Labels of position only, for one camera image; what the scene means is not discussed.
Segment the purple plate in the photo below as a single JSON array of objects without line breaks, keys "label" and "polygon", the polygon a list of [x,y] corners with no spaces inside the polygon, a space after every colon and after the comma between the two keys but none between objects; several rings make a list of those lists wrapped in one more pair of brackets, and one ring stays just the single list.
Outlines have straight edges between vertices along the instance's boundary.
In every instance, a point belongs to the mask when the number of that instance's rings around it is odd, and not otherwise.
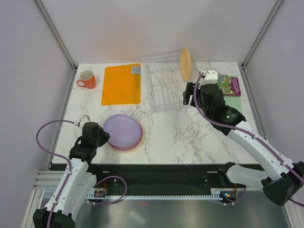
[{"label": "purple plate", "polygon": [[142,128],[137,120],[126,114],[110,116],[104,122],[103,130],[110,134],[108,143],[113,148],[123,151],[136,147],[143,136]]}]

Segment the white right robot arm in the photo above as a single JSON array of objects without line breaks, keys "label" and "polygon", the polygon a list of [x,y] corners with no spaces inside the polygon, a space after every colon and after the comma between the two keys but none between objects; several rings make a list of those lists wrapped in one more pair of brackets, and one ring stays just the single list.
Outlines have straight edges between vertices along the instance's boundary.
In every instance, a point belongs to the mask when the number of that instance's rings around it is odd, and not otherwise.
[{"label": "white right robot arm", "polygon": [[243,114],[226,105],[217,84],[188,82],[183,104],[196,107],[215,129],[239,144],[262,167],[259,171],[228,162],[218,171],[221,186],[234,183],[252,187],[278,206],[285,205],[303,187],[304,163],[285,157],[257,134]]}]

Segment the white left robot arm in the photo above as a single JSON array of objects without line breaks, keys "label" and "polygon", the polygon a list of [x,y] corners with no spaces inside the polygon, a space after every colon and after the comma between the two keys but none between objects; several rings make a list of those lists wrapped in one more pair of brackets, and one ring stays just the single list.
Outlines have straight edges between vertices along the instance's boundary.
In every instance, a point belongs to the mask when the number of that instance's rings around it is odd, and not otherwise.
[{"label": "white left robot arm", "polygon": [[36,228],[74,228],[76,217],[89,191],[104,182],[99,171],[89,172],[88,168],[97,154],[97,149],[108,142],[110,134],[104,132],[95,122],[87,122],[82,127],[70,150],[69,156],[56,156],[67,161],[67,166],[55,193],[43,209],[33,215]]}]

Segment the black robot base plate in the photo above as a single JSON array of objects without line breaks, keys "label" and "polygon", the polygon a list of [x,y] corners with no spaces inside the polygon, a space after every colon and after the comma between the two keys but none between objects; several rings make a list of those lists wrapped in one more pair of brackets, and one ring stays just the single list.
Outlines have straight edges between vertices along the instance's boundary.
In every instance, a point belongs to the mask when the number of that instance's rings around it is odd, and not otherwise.
[{"label": "black robot base plate", "polygon": [[220,168],[217,164],[91,164],[88,171],[111,195],[207,195],[212,188],[244,187],[219,175]]}]

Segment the light yellow plate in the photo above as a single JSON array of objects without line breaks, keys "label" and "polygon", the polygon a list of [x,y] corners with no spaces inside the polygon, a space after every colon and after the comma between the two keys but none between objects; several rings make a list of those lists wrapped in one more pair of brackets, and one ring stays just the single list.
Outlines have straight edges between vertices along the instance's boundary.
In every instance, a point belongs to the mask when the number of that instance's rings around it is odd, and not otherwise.
[{"label": "light yellow plate", "polygon": [[135,152],[138,152],[138,151],[139,151],[139,149],[138,149],[138,148],[133,148],[133,149],[131,149],[131,150],[122,151],[122,153],[127,154],[127,153],[135,153]]}]

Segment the pink plate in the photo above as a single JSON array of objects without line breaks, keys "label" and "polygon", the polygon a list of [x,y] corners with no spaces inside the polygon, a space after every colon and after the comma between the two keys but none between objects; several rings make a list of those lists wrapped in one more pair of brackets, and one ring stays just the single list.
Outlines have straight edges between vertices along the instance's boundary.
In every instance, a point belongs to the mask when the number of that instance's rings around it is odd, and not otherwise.
[{"label": "pink plate", "polygon": [[143,139],[143,129],[142,129],[142,127],[140,127],[140,129],[141,129],[140,137],[139,137],[138,140],[137,140],[135,143],[133,143],[132,145],[128,145],[128,146],[117,146],[117,145],[113,145],[113,144],[111,144],[111,143],[108,143],[108,144],[109,144],[112,148],[114,148],[115,150],[117,150],[117,151],[123,151],[123,152],[125,152],[125,151],[130,151],[130,150],[136,148],[136,147],[141,143],[141,141],[142,141],[142,139]]}]

